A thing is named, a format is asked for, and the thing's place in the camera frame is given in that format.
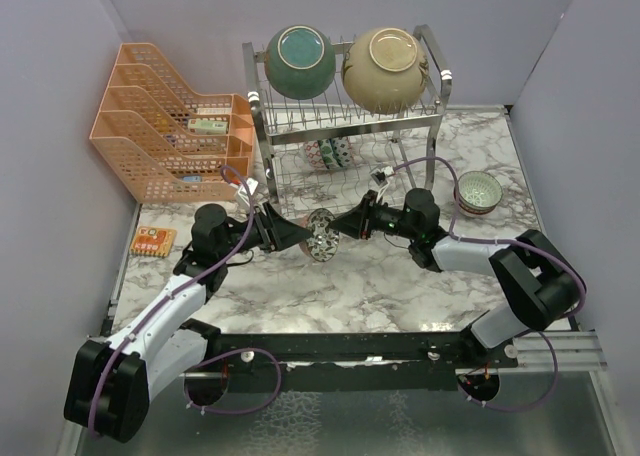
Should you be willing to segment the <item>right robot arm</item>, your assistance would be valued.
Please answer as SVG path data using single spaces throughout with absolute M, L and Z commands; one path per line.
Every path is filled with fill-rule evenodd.
M 514 239 L 455 236 L 440 226 L 440 208 L 429 190 L 410 190 L 400 209 L 377 197 L 377 192 L 368 191 L 358 206 L 329 227 L 354 239 L 368 239 L 376 231 L 398 236 L 409 241 L 412 260 L 422 269 L 474 273 L 498 281 L 506 301 L 465 327 L 455 343 L 467 365 L 483 366 L 496 347 L 515 336 L 543 331 L 584 304 L 581 277 L 540 231 L 527 230 Z

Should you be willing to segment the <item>dark red patterned bowl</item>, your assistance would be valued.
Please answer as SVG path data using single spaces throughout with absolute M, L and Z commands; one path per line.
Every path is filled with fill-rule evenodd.
M 321 149 L 316 141 L 306 142 L 304 144 L 304 152 L 312 168 L 316 170 L 324 170 L 326 168 Z

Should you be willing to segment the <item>steel two-tier dish rack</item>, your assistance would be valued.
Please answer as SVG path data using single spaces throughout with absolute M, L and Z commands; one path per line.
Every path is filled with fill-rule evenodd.
M 405 162 L 407 153 L 401 137 L 418 128 L 426 131 L 425 154 L 436 154 L 453 76 L 430 26 L 416 26 L 413 36 L 427 51 L 430 70 L 426 89 L 418 102 L 394 115 L 367 113 L 358 107 L 348 98 L 340 75 L 335 75 L 330 88 L 315 99 L 289 100 L 278 95 L 264 72 L 266 52 L 256 51 L 250 42 L 242 45 L 248 102 L 269 202 L 274 207 L 280 208 L 284 201 L 285 179 L 303 172 L 300 162 L 283 162 L 285 153 L 301 150 L 307 142 L 345 137 L 354 145 L 380 144 L 386 137 L 391 145 L 389 156 Z

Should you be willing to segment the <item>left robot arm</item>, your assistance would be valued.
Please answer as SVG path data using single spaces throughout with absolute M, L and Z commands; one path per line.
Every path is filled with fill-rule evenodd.
M 258 248 L 282 251 L 311 238 L 309 229 L 270 204 L 252 207 L 239 222 L 219 204 L 195 213 L 191 242 L 159 295 L 127 326 L 78 350 L 64 404 L 66 420 L 119 442 L 140 429 L 152 400 L 178 375 L 220 361 L 215 329 L 191 320 L 220 288 L 227 262 Z

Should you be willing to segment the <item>pink patterned small bowl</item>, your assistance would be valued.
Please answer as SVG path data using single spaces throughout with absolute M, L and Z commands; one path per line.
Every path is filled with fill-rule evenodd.
M 327 262 L 335 256 L 339 232 L 329 228 L 334 219 L 331 211 L 318 208 L 302 220 L 302 226 L 312 233 L 310 238 L 299 244 L 305 255 L 318 262 Z

